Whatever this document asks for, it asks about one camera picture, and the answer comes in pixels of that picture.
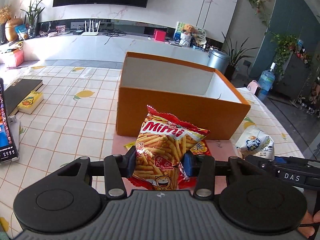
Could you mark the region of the person's right hand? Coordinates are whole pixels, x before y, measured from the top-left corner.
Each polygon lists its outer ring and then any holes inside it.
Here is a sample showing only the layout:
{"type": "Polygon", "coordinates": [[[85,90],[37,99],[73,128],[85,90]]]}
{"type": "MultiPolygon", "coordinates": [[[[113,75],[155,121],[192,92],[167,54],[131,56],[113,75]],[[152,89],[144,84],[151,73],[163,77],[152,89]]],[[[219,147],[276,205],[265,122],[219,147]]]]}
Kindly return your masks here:
{"type": "Polygon", "coordinates": [[[315,234],[315,226],[319,225],[320,211],[312,215],[306,211],[302,224],[298,228],[298,231],[306,238],[309,238],[315,234]]]}

